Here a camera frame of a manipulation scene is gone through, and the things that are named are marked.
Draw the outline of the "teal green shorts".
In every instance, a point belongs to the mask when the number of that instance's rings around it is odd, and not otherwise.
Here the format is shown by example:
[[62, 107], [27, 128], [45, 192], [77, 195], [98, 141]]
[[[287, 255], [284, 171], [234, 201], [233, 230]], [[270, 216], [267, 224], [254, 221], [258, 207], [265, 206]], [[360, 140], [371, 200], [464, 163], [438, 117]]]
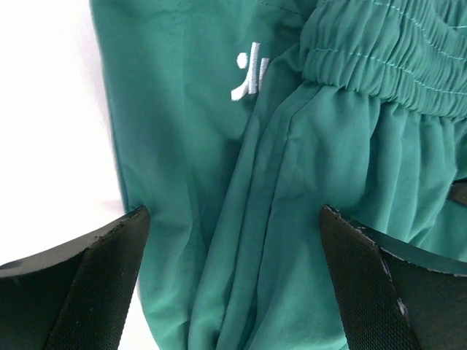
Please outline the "teal green shorts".
[[345, 349], [323, 205], [466, 258], [464, 1], [93, 1], [160, 349]]

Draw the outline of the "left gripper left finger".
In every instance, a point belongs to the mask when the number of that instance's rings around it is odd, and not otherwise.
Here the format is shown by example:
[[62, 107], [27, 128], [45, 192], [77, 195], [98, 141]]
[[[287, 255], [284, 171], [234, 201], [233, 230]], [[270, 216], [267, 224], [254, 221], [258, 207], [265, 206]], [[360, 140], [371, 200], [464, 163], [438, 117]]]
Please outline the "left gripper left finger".
[[1, 348], [115, 350], [150, 228], [141, 206], [98, 230], [1, 266]]

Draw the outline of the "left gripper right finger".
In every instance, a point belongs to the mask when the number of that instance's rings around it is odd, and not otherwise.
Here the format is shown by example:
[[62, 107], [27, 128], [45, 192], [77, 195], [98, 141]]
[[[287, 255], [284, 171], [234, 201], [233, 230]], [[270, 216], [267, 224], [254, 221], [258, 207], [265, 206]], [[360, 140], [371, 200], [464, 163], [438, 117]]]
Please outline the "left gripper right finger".
[[320, 234], [350, 349], [465, 349], [466, 264], [320, 210]]

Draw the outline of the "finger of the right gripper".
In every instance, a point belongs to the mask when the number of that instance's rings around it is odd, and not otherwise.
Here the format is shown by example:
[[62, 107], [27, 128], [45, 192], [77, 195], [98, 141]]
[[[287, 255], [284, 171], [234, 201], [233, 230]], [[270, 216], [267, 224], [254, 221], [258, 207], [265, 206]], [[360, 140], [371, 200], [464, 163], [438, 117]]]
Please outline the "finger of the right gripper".
[[449, 190], [448, 199], [460, 205], [467, 205], [467, 182], [455, 182]]

